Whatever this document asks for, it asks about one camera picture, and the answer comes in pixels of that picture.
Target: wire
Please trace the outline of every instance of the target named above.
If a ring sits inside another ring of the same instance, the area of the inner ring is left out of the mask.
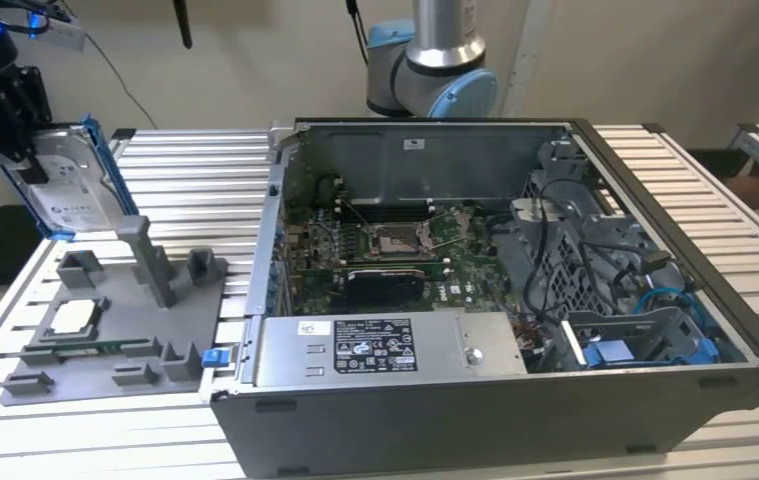
[[[364,44],[361,43],[361,35],[357,29],[357,20],[352,17],[352,27],[355,28],[355,40],[357,42],[357,50],[361,52],[361,60],[364,60],[364,65],[367,65],[367,52],[364,51]]]
[[[76,17],[76,13],[73,13],[73,10],[68,6],[68,2],[65,0],[60,0],[60,1],[61,1],[61,5],[68,10],[68,13]],[[117,71],[117,68],[114,67],[114,64],[112,63],[112,60],[109,60],[109,56],[102,51],[102,48],[100,48],[100,45],[94,41],[94,38],[90,36],[90,33],[85,32],[85,38],[88,39],[88,41],[93,45],[94,49],[97,50],[97,53],[100,53],[100,56],[102,57],[102,59],[106,62],[106,65],[109,65],[109,68],[112,69],[112,73],[114,74],[114,77],[117,78],[117,81],[121,84],[121,88],[124,89],[124,93],[126,94],[126,97],[132,100],[132,102],[136,104],[136,107],[138,107],[138,110],[141,110],[141,113],[148,118],[148,122],[150,122],[150,126],[158,130],[160,127],[157,126],[156,122],[153,121],[150,114],[148,113],[145,108],[141,106],[141,103],[138,103],[138,100],[136,100],[136,97],[130,93],[129,87],[126,86],[126,82],[124,82],[124,77],[121,76],[120,72]]]
[[[357,49],[361,52],[361,59],[367,65],[367,35],[364,34],[364,21],[361,20],[361,12],[357,8],[357,0],[345,0],[347,13],[352,20],[352,28],[355,29],[355,41],[357,42]]]
[[[616,243],[597,243],[588,240],[580,240],[577,242],[577,246],[580,245],[601,248],[604,250],[621,250],[623,252],[629,252],[640,256],[645,254],[645,250],[639,247],[632,247],[631,245],[619,245]]]
[[[691,309],[696,313],[696,319],[700,321],[699,330],[704,331],[704,327],[707,324],[704,314],[702,313],[702,310],[699,310],[699,306],[696,305],[696,302],[694,302],[694,299],[690,297],[690,295],[687,295],[678,288],[660,287],[660,288],[655,288],[653,290],[649,290],[648,292],[645,292],[645,294],[640,297],[640,300],[636,302],[636,306],[633,307],[631,314],[636,315],[637,313],[640,313],[640,311],[643,310],[643,306],[645,305],[648,300],[655,295],[659,295],[661,293],[671,293],[674,295],[678,295],[687,302],[687,305],[691,307]]]
[[[367,47],[367,34],[364,33],[364,20],[361,19],[361,12],[359,10],[357,14],[357,29],[361,32],[361,42],[364,43],[364,47]]]
[[[544,183],[544,185],[539,189],[539,195],[537,196],[541,197],[541,195],[544,194],[545,188],[548,188],[555,183],[560,183],[560,182],[575,183],[587,189],[589,188],[585,183],[583,183],[580,180],[575,180],[573,178],[555,178],[553,180]]]
[[[619,270],[619,272],[616,273],[616,276],[613,277],[612,281],[609,282],[609,296],[612,298],[616,298],[616,291],[617,289],[621,289],[621,279],[631,274],[633,271],[633,266],[631,264],[628,264],[621,270]]]
[[[607,298],[607,295],[597,288],[597,279],[595,278],[595,271],[592,270],[592,263],[589,262],[589,255],[587,249],[583,248],[584,241],[577,242],[577,253],[580,254],[580,262],[583,263],[583,270],[587,274],[587,282],[589,282],[589,289],[601,302],[607,304],[613,313],[621,313],[616,303]]]
[[[544,204],[541,202],[541,199],[539,199],[539,214],[541,217],[541,220],[539,221],[540,225],[539,246],[536,249],[536,257],[533,259],[533,268],[529,271],[529,274],[527,274],[527,280],[524,281],[524,287],[521,288],[521,297],[524,299],[524,303],[527,304],[527,308],[529,309],[531,312],[533,312],[536,318],[540,318],[551,325],[559,325],[553,317],[551,317],[551,315],[548,315],[545,311],[543,311],[539,307],[536,307],[529,299],[529,289],[533,284],[533,278],[536,277],[536,273],[541,268],[541,261],[544,259],[544,250],[548,243],[548,216],[544,211]]]

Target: blue tab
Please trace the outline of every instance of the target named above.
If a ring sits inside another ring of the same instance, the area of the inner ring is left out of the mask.
[[[696,352],[687,358],[687,363],[691,365],[707,365],[719,361],[720,352],[716,345],[708,338],[699,340],[696,345]]]
[[[230,365],[230,349],[209,348],[201,355],[201,366],[204,368],[221,368]]]

